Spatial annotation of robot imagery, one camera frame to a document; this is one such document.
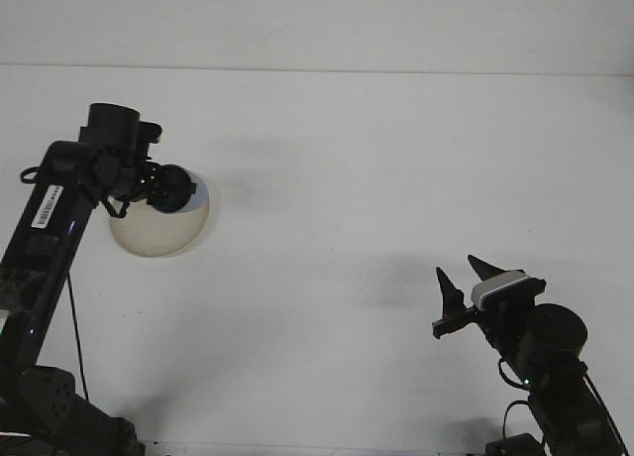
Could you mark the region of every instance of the white wall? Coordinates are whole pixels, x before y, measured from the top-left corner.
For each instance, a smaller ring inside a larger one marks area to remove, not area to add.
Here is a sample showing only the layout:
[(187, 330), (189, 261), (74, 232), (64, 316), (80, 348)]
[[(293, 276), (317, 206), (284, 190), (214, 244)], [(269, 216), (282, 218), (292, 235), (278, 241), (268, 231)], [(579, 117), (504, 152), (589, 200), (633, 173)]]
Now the white wall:
[[(217, 226), (145, 260), (98, 210), (73, 269), (95, 402), (149, 440), (478, 450), (519, 397), (476, 328), (440, 342), (434, 267), (467, 253), (549, 282), (626, 438), (634, 82), (625, 78), (2, 66), (0, 228), (17, 174), (87, 105), (164, 125)], [(43, 363), (76, 369), (66, 299)], [(511, 431), (533, 428), (518, 410)]]
[(634, 73), (634, 0), (0, 0), (0, 62)]

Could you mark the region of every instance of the black cable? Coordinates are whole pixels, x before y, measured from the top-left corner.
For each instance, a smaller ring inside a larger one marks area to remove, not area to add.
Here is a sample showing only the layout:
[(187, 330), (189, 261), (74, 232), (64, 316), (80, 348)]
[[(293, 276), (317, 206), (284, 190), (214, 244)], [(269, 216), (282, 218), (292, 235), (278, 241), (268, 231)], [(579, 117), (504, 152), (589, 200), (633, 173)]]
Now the black cable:
[(506, 418), (508, 418), (508, 413), (514, 406), (518, 406), (519, 404), (528, 406), (528, 401), (526, 399), (517, 399), (506, 407), (506, 411), (504, 412), (504, 422), (502, 423), (502, 439), (504, 441), (506, 441)]
[(81, 383), (83, 384), (83, 394), (86, 401), (90, 402), (88, 397), (88, 387), (86, 386), (86, 376), (83, 371), (83, 355), (81, 353), (81, 341), (79, 339), (79, 327), (77, 325), (77, 311), (75, 309), (75, 297), (72, 292), (72, 283), (70, 282), (70, 274), (68, 274), (68, 295), (70, 296), (70, 310), (72, 311), (72, 323), (75, 327), (75, 342), (77, 343), (77, 357), (79, 358), (79, 373), (81, 374)]
[(502, 380), (507, 384), (510, 385), (511, 387), (513, 387), (514, 389), (518, 389), (518, 390), (527, 390), (526, 387), (524, 387), (521, 384), (515, 383), (513, 382), (511, 379), (509, 379), (506, 374), (504, 373), (504, 371), (502, 370), (502, 362), (505, 362), (504, 358), (502, 357), (501, 359), (499, 359), (497, 361), (497, 370), (499, 371), (499, 376), (502, 378)]
[(605, 412), (605, 417), (607, 418), (607, 421), (608, 421), (609, 425), (611, 426), (612, 431), (614, 432), (614, 435), (616, 436), (616, 439), (617, 439), (618, 443), (621, 445), (621, 449), (623, 450), (623, 454), (625, 456), (629, 456), (630, 453), (627, 451), (627, 448), (625, 447), (625, 441), (623, 440), (623, 437), (621, 436), (621, 433), (619, 433), (618, 428), (616, 427), (616, 423), (614, 422), (614, 419), (612, 418), (612, 415), (608, 411), (607, 406), (603, 402), (603, 399), (601, 398), (601, 395), (598, 394), (598, 390), (594, 386), (594, 383), (592, 382), (592, 379), (589, 377), (589, 375), (587, 373), (584, 375), (584, 377), (585, 377), (585, 381), (587, 382), (587, 385), (590, 387), (590, 389), (592, 390), (592, 393), (594, 394), (594, 397), (598, 401), (598, 404), (601, 406), (601, 409)]

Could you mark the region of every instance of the barcode label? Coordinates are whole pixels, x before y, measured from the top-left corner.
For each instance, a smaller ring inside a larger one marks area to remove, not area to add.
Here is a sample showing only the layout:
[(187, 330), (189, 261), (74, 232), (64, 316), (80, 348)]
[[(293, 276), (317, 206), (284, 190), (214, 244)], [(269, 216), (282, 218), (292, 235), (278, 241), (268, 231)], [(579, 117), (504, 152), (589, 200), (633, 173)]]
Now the barcode label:
[(53, 215), (62, 192), (63, 186), (49, 186), (47, 193), (44, 195), (44, 200), (42, 200), (42, 204), (40, 205), (40, 209), (38, 210), (38, 213), (36, 213), (36, 217), (33, 219), (33, 223), (31, 224), (33, 228), (46, 228), (49, 226), (49, 220)]

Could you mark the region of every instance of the barcode sticker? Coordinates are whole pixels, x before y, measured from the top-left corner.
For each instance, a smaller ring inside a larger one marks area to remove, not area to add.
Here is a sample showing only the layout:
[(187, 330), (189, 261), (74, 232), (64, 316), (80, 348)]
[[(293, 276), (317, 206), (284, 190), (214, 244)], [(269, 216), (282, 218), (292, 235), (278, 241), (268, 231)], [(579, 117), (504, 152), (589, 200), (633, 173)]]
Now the barcode sticker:
[(40, 205), (40, 209), (38, 210), (38, 213), (36, 213), (36, 217), (33, 219), (33, 223), (31, 224), (33, 228), (44, 229), (49, 226), (49, 220), (53, 215), (62, 192), (63, 186), (49, 186), (47, 193), (44, 195), (44, 200), (42, 200), (42, 204)]

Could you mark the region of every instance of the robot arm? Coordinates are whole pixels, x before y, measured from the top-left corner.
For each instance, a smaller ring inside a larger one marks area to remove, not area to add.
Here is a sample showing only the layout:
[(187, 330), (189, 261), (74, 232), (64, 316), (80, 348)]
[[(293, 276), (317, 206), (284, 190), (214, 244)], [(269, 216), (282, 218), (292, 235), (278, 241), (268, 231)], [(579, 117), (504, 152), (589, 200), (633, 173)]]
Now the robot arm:
[(77, 395), (71, 373), (36, 364), (92, 210), (123, 217), (141, 199), (169, 210), (195, 190), (183, 169), (149, 161), (160, 132), (137, 111), (93, 104), (78, 142), (51, 144), (35, 178), (23, 175), (35, 189), (0, 263), (0, 430), (72, 456), (144, 454), (132, 423)]
[[(443, 307), (450, 311), (444, 311), (443, 318), (433, 323), (434, 336), (440, 338), (472, 322), (479, 326), (499, 352), (500, 363), (506, 362), (521, 382), (511, 385), (528, 392), (527, 404), (553, 456), (626, 453), (613, 420), (587, 377), (587, 366), (579, 360), (587, 339), (582, 320), (560, 305), (535, 305), (535, 296), (544, 291), (545, 281), (469, 258), (482, 280), (472, 293), (474, 306), (463, 305), (462, 292), (439, 269)], [(486, 455), (502, 454), (546, 453), (525, 433), (486, 445)]]

